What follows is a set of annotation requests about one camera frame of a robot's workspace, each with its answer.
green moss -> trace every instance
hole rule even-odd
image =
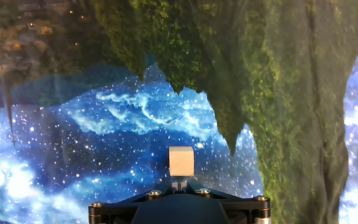
[[[322,172],[337,162],[324,170],[321,166],[327,158],[338,161],[334,154],[340,143],[327,139],[340,138],[343,120],[327,114],[341,117],[337,108],[346,87],[341,81],[339,87],[317,90],[315,79],[342,77],[348,64],[350,71],[358,49],[351,47],[356,45],[349,31],[354,26],[345,21],[356,20],[349,5],[332,3],[332,23],[326,23],[332,27],[320,26],[330,31],[335,27],[336,33],[319,39],[310,33],[310,18],[319,12],[314,1],[245,2],[92,0],[113,49],[131,71],[142,77],[145,56],[154,54],[177,93],[184,86],[207,93],[232,154],[244,123],[249,125],[265,194],[272,199],[273,222],[313,223],[323,216],[324,194],[337,193],[321,189],[331,183],[321,180]],[[347,7],[346,13],[341,10]],[[332,41],[330,48],[324,41]],[[332,49],[337,50],[335,57]],[[316,77],[316,58],[323,71],[331,71],[332,63],[340,69],[329,75],[320,71]],[[326,182],[318,186],[318,181]]]

blue nebula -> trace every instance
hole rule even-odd
[[[185,88],[177,95],[156,65],[145,71],[143,82],[125,76],[59,106],[14,106],[16,147],[6,110],[0,109],[0,221],[87,223],[89,203],[118,202],[172,180],[169,146],[193,147],[195,178],[206,187],[240,197],[263,193],[247,125],[231,157],[205,93]],[[358,59],[344,102],[350,176],[341,224],[355,224]]]

metal bolt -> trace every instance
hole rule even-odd
[[[197,194],[209,194],[211,193],[210,189],[198,189],[196,190]]]
[[[95,203],[91,203],[89,206],[93,208],[101,208],[103,207],[104,204],[105,204],[104,202],[95,202]]]
[[[257,201],[260,201],[260,202],[264,202],[264,201],[268,200],[268,198],[265,197],[264,195],[255,196],[254,199],[257,200]]]
[[[152,190],[149,193],[147,193],[147,196],[155,197],[155,196],[159,196],[161,194],[162,194],[161,190]]]

wooden cube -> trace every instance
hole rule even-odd
[[[191,146],[169,147],[169,171],[171,176],[194,175],[194,150]]]

galaxy backdrop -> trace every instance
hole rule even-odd
[[[349,179],[341,224],[358,223],[358,59],[344,99]],[[263,193],[245,125],[230,156],[206,94],[173,92],[154,65],[50,108],[0,109],[0,223],[88,223],[88,204],[118,202],[170,180],[168,147],[192,146],[195,176],[240,197]]]

